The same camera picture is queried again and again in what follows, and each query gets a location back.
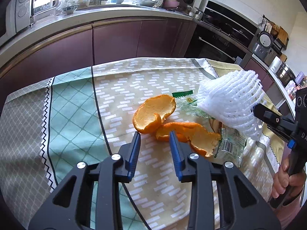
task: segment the silver screw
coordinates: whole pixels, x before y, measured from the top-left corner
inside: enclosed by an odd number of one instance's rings
[[[232,162],[225,162],[225,167],[231,169],[233,167],[233,163]]]
[[[199,155],[196,154],[196,153],[192,153],[192,154],[190,154],[190,158],[193,159],[193,160],[195,160],[195,159],[198,159],[198,158],[199,158]]]
[[[79,162],[77,163],[78,169],[83,169],[86,166],[85,162]]]
[[[113,154],[113,155],[111,156],[111,158],[112,158],[113,160],[117,161],[117,160],[120,159],[120,154]]]

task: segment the barcode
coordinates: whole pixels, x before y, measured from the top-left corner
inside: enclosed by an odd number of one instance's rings
[[[223,148],[222,150],[229,152],[232,154],[232,148],[233,148],[233,143],[229,142],[228,140],[223,141]]]

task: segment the white countertop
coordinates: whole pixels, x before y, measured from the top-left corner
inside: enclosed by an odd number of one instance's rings
[[[19,33],[0,47],[0,67],[30,45],[42,39],[65,31],[68,28],[104,19],[130,16],[158,16],[192,21],[192,17],[153,7],[106,7],[91,10],[75,11],[71,15],[59,15],[43,18]]]
[[[287,93],[286,89],[284,88],[283,84],[281,83],[281,81],[277,78],[277,76],[275,75],[275,73],[266,65],[266,63],[264,63],[262,60],[260,60],[256,55],[252,55],[252,58],[255,59],[255,61],[257,61],[259,64],[261,64],[270,74],[270,76],[273,78],[273,80],[275,81],[276,85],[278,86],[278,88],[280,89],[281,93],[283,94],[283,96],[285,97],[285,100],[290,108],[290,111],[292,113],[293,118],[295,118],[295,104],[294,102],[291,100],[291,98],[289,97],[289,94]]]

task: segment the beige patterned tablecloth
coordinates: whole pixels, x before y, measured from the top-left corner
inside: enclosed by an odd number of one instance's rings
[[[206,73],[220,77],[240,70],[238,65],[191,59],[135,58],[93,67],[100,117],[112,153],[129,143],[135,132],[132,117],[147,99],[159,94],[198,90]],[[266,97],[268,106],[273,104]],[[208,121],[176,109],[166,122],[197,122],[211,130]],[[175,175],[168,143],[157,142],[154,135],[141,134],[141,150],[129,193],[152,230],[187,229],[191,184],[180,183]],[[281,161],[284,144],[265,126],[261,144],[248,140],[240,170],[265,200],[271,193],[272,174]],[[269,160],[271,152],[274,159]],[[219,226],[216,186],[213,184],[215,227]]]

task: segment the gold trim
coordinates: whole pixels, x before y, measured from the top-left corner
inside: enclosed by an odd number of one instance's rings
[[[118,24],[118,23],[125,23],[125,22],[134,22],[134,21],[148,21],[148,20],[167,20],[167,17],[148,17],[148,16],[142,16],[142,17],[130,17],[130,18],[118,18],[118,19],[111,19],[111,20],[104,20],[104,21],[98,21],[93,23],[93,28],[96,27],[103,27],[111,24]]]
[[[59,40],[62,40],[66,37],[72,36],[77,33],[81,33],[87,30],[92,29],[92,24],[73,28],[70,30],[67,30],[63,33],[59,33],[57,35],[51,36],[50,38],[43,40],[36,45],[24,50],[22,53],[17,55],[15,58],[12,60],[8,61],[4,66],[0,68],[0,79],[2,79],[14,66],[16,66],[19,62],[23,61],[25,58],[30,56],[31,54],[34,54],[35,52],[41,50],[42,48],[51,45],[52,43],[55,43]]]

